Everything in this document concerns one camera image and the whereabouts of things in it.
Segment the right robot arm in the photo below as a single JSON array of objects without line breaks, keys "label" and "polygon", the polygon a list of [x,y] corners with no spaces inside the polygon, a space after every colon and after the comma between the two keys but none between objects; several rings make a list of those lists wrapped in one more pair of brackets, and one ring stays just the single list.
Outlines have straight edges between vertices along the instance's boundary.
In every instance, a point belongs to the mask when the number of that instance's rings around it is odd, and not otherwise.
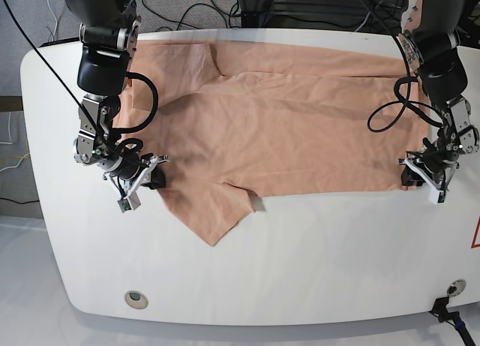
[{"label": "right robot arm", "polygon": [[[143,155],[143,142],[133,136],[153,121],[158,107],[154,83],[130,70],[141,24],[136,0],[64,1],[80,21],[82,58],[77,85],[86,93],[79,105],[80,130],[74,143],[76,162],[103,168],[105,178],[111,179],[117,188],[121,202],[137,186],[151,190],[164,188],[166,178],[158,165],[167,161],[167,157]],[[151,91],[152,106],[140,124],[114,128],[114,118],[121,109],[119,96],[130,80],[145,83]]]}]

